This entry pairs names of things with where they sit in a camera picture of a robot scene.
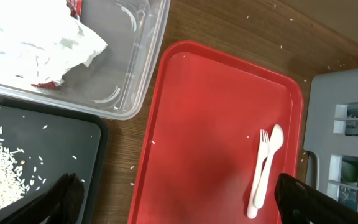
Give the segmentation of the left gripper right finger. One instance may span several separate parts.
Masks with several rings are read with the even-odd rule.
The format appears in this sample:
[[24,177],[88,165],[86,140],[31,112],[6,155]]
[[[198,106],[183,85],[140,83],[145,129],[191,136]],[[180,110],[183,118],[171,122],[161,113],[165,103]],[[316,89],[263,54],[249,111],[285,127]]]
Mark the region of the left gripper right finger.
[[275,201],[283,224],[358,224],[358,212],[286,173],[278,176]]

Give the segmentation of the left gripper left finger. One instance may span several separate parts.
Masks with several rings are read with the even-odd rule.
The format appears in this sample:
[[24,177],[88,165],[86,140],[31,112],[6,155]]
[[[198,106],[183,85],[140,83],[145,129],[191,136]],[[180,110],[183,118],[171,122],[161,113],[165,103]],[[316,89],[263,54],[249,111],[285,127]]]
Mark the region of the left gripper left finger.
[[75,173],[63,174],[48,191],[1,221],[2,224],[76,224],[85,198]]

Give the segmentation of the food scraps with rice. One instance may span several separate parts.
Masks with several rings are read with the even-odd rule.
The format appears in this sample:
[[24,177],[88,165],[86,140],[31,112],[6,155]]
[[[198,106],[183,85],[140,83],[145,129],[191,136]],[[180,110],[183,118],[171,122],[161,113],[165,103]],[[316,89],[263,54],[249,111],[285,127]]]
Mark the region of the food scraps with rice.
[[0,210],[13,214],[48,191],[63,175],[83,183],[75,128],[87,122],[0,106]]

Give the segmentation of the white plastic fork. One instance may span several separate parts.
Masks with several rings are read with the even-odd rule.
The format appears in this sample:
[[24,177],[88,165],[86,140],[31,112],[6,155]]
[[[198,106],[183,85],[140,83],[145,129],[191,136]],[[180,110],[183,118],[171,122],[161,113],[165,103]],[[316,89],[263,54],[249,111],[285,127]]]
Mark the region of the white plastic fork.
[[252,182],[252,188],[250,191],[249,202],[247,206],[247,217],[250,219],[254,219],[257,216],[258,212],[258,209],[254,206],[253,199],[262,173],[263,162],[269,154],[268,146],[269,135],[267,134],[266,130],[261,129],[259,137],[259,148],[257,153],[257,162]]

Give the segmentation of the green bowl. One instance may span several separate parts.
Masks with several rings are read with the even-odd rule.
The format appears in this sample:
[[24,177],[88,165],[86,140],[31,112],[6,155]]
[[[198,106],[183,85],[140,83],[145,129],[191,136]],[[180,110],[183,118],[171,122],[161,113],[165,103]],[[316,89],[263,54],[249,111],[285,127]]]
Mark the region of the green bowl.
[[341,182],[356,187],[358,186],[358,162],[342,161]]

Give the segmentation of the white plastic spoon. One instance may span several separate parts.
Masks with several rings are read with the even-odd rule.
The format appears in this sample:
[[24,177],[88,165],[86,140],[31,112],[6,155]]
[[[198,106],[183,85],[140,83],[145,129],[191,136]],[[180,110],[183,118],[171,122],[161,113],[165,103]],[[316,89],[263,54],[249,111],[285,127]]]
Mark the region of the white plastic spoon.
[[284,142],[284,133],[283,129],[279,124],[276,124],[273,129],[272,133],[269,136],[268,132],[264,131],[263,135],[264,137],[264,144],[268,148],[268,154],[265,161],[265,165],[259,180],[259,184],[256,189],[256,193],[254,196],[254,206],[257,209],[261,209],[264,205],[264,201],[266,198],[267,193],[267,187],[269,184],[269,177],[270,177],[270,171],[272,168],[272,162],[275,153],[283,146]]

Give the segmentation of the white napkin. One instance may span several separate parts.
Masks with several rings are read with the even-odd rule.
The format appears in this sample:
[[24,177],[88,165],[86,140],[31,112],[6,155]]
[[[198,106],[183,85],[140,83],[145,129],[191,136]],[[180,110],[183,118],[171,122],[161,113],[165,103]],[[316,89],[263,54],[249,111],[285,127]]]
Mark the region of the white napkin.
[[107,43],[71,17],[66,0],[0,1],[0,83],[63,83]]

